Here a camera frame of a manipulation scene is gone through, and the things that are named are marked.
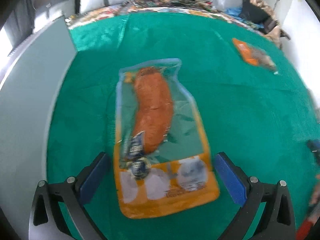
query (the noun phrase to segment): blue gripper pad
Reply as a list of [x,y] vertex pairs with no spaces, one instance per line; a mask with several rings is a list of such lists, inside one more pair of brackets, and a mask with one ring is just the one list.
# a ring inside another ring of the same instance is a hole
[[90,202],[94,193],[99,187],[103,176],[110,169],[110,167],[110,157],[107,154],[104,154],[80,187],[78,200],[81,205],[85,205]]
[[215,155],[213,163],[215,170],[226,186],[233,202],[243,206],[247,200],[247,194],[246,188],[241,183],[241,180],[220,154]]

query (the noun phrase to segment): red object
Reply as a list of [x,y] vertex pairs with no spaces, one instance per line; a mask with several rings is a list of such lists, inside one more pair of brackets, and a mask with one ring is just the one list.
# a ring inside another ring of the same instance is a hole
[[312,226],[312,222],[310,222],[308,219],[305,219],[296,233],[296,240],[304,240],[309,234]]

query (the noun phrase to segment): green fabric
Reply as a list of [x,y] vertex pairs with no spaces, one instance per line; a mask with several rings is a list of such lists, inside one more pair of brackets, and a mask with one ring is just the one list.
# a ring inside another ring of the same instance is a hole
[[[226,152],[247,175],[263,182],[284,179],[296,224],[302,222],[316,174],[305,142],[319,138],[320,132],[306,88],[274,44],[218,19],[172,13],[114,17],[76,28],[71,35],[79,52],[53,114],[50,183],[78,174],[100,151],[112,155],[120,68],[178,57],[178,79],[197,102],[212,155]],[[264,49],[280,74],[244,63],[233,37]],[[219,184],[221,194],[214,202],[166,217],[133,220],[119,210],[111,171],[86,209],[111,240],[217,239],[239,208]],[[247,235],[253,232],[252,226]]]

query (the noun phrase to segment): orange package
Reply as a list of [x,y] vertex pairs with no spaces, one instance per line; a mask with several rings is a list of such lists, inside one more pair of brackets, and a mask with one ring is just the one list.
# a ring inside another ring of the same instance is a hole
[[113,165],[128,218],[166,216],[220,194],[196,103],[177,80],[180,65],[161,59],[120,70]]
[[246,63],[253,66],[261,65],[272,71],[274,74],[278,74],[275,63],[271,60],[271,57],[269,57],[263,50],[254,48],[248,45],[246,42],[240,41],[236,38],[233,38],[232,42],[236,46],[242,59]]

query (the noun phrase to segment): sweet potato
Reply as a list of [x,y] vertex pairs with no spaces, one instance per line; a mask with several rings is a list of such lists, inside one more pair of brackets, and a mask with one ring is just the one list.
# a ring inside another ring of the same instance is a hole
[[134,90],[139,108],[132,135],[145,131],[143,150],[154,152],[169,131],[173,102],[167,82],[154,67],[141,68],[136,74]]

